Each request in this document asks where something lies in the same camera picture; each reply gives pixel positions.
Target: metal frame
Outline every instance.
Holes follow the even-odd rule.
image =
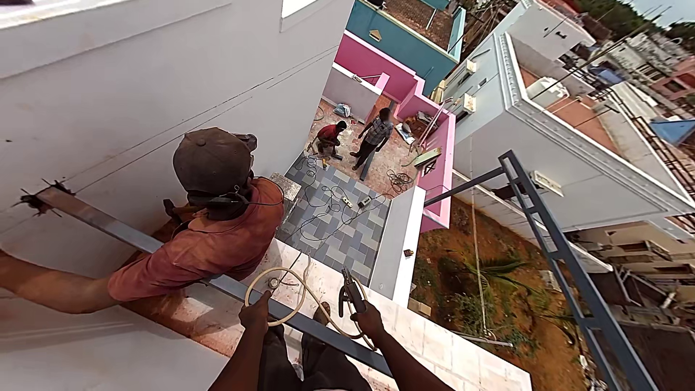
[[[478,184],[481,184],[487,180],[490,180],[499,175],[505,175],[509,180],[509,184],[514,190],[516,199],[518,200],[523,213],[526,216],[531,229],[533,230],[533,235],[536,237],[541,250],[546,256],[550,269],[555,274],[562,293],[567,299],[572,315],[577,321],[580,330],[585,336],[587,345],[591,350],[591,354],[596,361],[596,364],[601,369],[604,374],[605,380],[610,386],[611,390],[622,390],[620,387],[615,374],[613,373],[610,364],[596,340],[596,331],[600,331],[603,337],[606,339],[613,354],[617,357],[618,362],[627,376],[630,386],[635,391],[656,391],[657,387],[654,384],[646,368],[639,359],[639,356],[633,349],[632,345],[625,336],[615,318],[611,314],[606,302],[601,297],[600,293],[596,289],[594,282],[591,281],[589,275],[584,270],[582,264],[577,260],[574,252],[569,246],[569,242],[565,238],[564,234],[560,230],[555,218],[550,214],[546,204],[543,199],[538,194],[536,186],[531,182],[531,178],[524,171],[519,160],[514,155],[514,152],[507,151],[502,156],[498,158],[501,167],[498,167],[492,171],[489,171],[479,177],[473,178],[469,182],[466,182],[460,186],[457,186],[450,191],[442,193],[436,197],[433,197],[425,201],[425,206],[439,202],[444,198],[453,196],[456,193],[460,193],[466,189],[470,189]],[[526,198],[522,195],[519,187],[522,186],[526,190]],[[534,216],[538,216],[540,222],[545,225],[550,237],[550,243],[546,242],[546,238],[541,235],[537,220]],[[577,299],[572,295],[572,290],[565,278],[564,274],[557,264],[559,261],[563,261],[567,266],[574,285],[577,287],[583,301],[587,304],[587,307],[591,311],[593,316],[587,316],[583,313]]]
[[[65,189],[59,186],[51,186],[34,196],[39,201],[46,205],[49,205],[57,210],[65,212],[70,216],[87,223],[94,228],[108,234],[116,239],[130,244],[131,246],[141,250],[144,253],[152,254],[157,251],[158,248],[164,245],[164,243],[159,240],[144,234],[125,223],[116,220],[112,216],[102,212],[101,210],[89,205],[88,203],[75,198],[74,195],[65,191]],[[204,284],[209,285],[220,292],[238,300],[244,301],[244,296],[246,295],[246,290],[248,286],[243,283],[234,280],[229,276],[218,276],[211,280],[203,281]],[[257,290],[253,290],[249,297],[251,302],[258,300],[261,297],[261,293]],[[276,301],[270,299],[268,301],[268,312],[275,319],[282,319],[292,312],[292,308]],[[328,344],[339,351],[342,351],[347,356],[354,358],[355,360],[368,365],[376,369],[377,371],[393,377],[389,366],[386,364],[386,359],[384,356],[371,351],[363,345],[351,340],[350,338],[339,334],[332,329],[314,321],[312,318],[306,315],[297,313],[294,317],[290,318],[286,324],[302,333],[307,333],[312,337]]]
[[[580,330],[586,337],[587,345],[594,356],[594,360],[605,375],[605,380],[608,382],[608,385],[612,390],[621,390],[610,364],[608,363],[606,355],[596,340],[596,336],[594,334],[596,331],[600,331],[603,334],[603,337],[607,340],[633,390],[657,390],[656,385],[654,384],[649,373],[646,371],[644,365],[639,359],[639,356],[635,353],[635,350],[629,343],[625,333],[623,333],[615,318],[611,315],[606,302],[599,294],[596,286],[589,278],[587,272],[584,270],[584,267],[575,257],[567,239],[558,227],[553,216],[548,211],[547,206],[536,190],[536,186],[534,186],[531,182],[529,175],[524,171],[521,163],[519,163],[518,159],[511,150],[504,153],[498,159],[501,167],[480,175],[479,177],[473,178],[465,184],[457,186],[450,191],[427,200],[425,202],[425,206],[432,205],[445,198],[453,196],[456,193],[460,193],[461,191],[470,189],[473,186],[493,179],[499,175],[505,175],[509,180],[509,184],[514,190],[514,194],[516,195],[521,209],[526,215],[526,219],[528,219],[528,222],[531,225],[534,236],[538,240],[543,253],[548,258],[550,268],[560,284],[572,314],[575,317]],[[519,186],[522,186],[526,190],[528,199],[522,195]],[[43,202],[55,209],[61,210],[70,216],[73,216],[74,218],[77,218],[78,220],[83,221],[84,223],[87,223],[88,225],[91,225],[92,227],[97,228],[98,230],[109,234],[110,236],[115,237],[124,243],[131,244],[132,246],[146,253],[153,253],[163,245],[162,242],[140,231],[137,231],[136,229],[116,220],[112,216],[109,216],[108,214],[92,207],[87,203],[78,200],[59,185],[51,186],[48,189],[39,192],[35,196],[30,197],[33,197],[35,200],[39,200],[40,202]],[[534,215],[537,215],[540,222],[545,225],[548,233],[550,234],[550,244],[552,244],[554,248],[548,247],[549,243],[547,243],[546,238],[541,235]],[[582,312],[577,299],[572,295],[571,288],[567,283],[566,278],[562,274],[559,265],[557,264],[558,261],[564,261],[567,269],[572,275],[574,284],[579,290],[581,297],[591,310],[593,315],[592,317],[586,316]],[[219,276],[204,283],[239,301],[243,300],[245,292],[248,289],[248,287],[243,283],[227,276]],[[251,299],[255,300],[260,295],[260,292],[254,290],[252,292]],[[276,319],[285,317],[292,311],[286,305],[273,299],[270,299],[268,309],[270,314]],[[287,321],[287,324],[303,333],[308,333],[313,337],[318,338],[320,341],[334,347],[335,349],[338,349],[339,351],[342,351],[355,360],[358,360],[359,362],[362,362],[363,364],[368,365],[369,367],[372,367],[383,374],[393,377],[391,371],[389,370],[389,366],[386,364],[384,356],[367,349],[350,338],[338,334],[337,332],[319,324],[311,318],[297,313],[294,317]]]

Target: tiled floor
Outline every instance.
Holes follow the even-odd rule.
[[[301,184],[302,190],[277,238],[298,250],[309,251],[312,258],[333,269],[341,270],[346,265],[367,285],[391,201],[382,196],[364,211],[358,211],[358,201],[366,196],[376,197],[377,192],[333,166],[324,170],[319,161],[318,167],[313,167],[312,160],[304,156],[285,175]],[[350,200],[352,208],[341,201],[343,196]]]

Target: worker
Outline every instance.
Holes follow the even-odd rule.
[[[391,109],[384,107],[379,110],[379,115],[374,118],[372,122],[369,122],[369,125],[365,126],[362,133],[359,134],[358,138],[362,138],[365,132],[367,136],[362,140],[362,144],[359,145],[359,151],[350,153],[350,156],[357,158],[357,162],[352,167],[352,170],[357,171],[362,163],[367,160],[372,151],[376,150],[376,152],[379,152],[382,150],[391,137],[392,131],[393,122],[391,122]]]
[[[371,390],[344,354],[306,333],[302,335],[301,381],[287,357],[283,326],[268,327],[269,298],[270,291],[266,291],[256,303],[241,309],[239,319],[244,333],[210,391]],[[368,301],[364,303],[367,310],[353,314],[351,319],[382,352],[400,391],[453,391],[384,330],[379,310]],[[330,314],[328,303],[321,306]],[[328,324],[320,308],[313,319]]]
[[[57,311],[88,313],[167,294],[222,273],[237,280],[247,277],[270,246],[284,207],[275,183],[253,177],[255,136],[243,138],[248,143],[219,128],[183,137],[174,153],[174,171],[189,203],[205,209],[153,254],[108,277],[89,278],[0,250],[0,287]]]
[[[339,121],[335,125],[326,125],[322,127],[316,135],[319,153],[338,160],[343,160],[343,157],[336,153],[336,147],[341,144],[338,140],[338,135],[347,128],[348,124],[345,121]]]

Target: foot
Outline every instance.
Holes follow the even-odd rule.
[[[323,307],[323,309],[326,310],[326,312],[328,312],[328,315],[331,314],[331,306],[327,302],[321,302],[321,307]],[[323,311],[320,308],[316,308],[316,311],[313,313],[312,319],[324,326],[328,324],[328,318],[325,314],[323,314]]]

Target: blue wall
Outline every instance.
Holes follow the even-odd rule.
[[[457,35],[456,39],[460,36],[458,35],[459,30],[461,34],[463,33],[464,15],[465,12],[458,14],[461,17],[461,21],[459,23],[460,28],[454,29]],[[449,71],[458,65],[461,55],[460,46],[458,53],[456,55],[452,54],[453,57],[443,54],[442,51],[445,51],[444,49],[442,51],[436,50],[430,46],[436,46],[434,43],[430,42],[430,45],[428,45],[423,42],[423,40],[428,41],[427,38],[422,36],[418,38],[360,0],[355,0],[352,6],[352,13],[350,13],[350,18],[347,21],[346,29],[386,55],[393,57],[403,65],[414,70],[419,77],[425,80],[424,95],[429,95],[437,84],[446,77]],[[382,40],[377,42],[370,37],[370,30],[378,30]]]
[[[438,10],[443,10],[446,8],[446,5],[449,4],[449,0],[420,0],[423,3],[429,5],[430,7],[436,8]]]

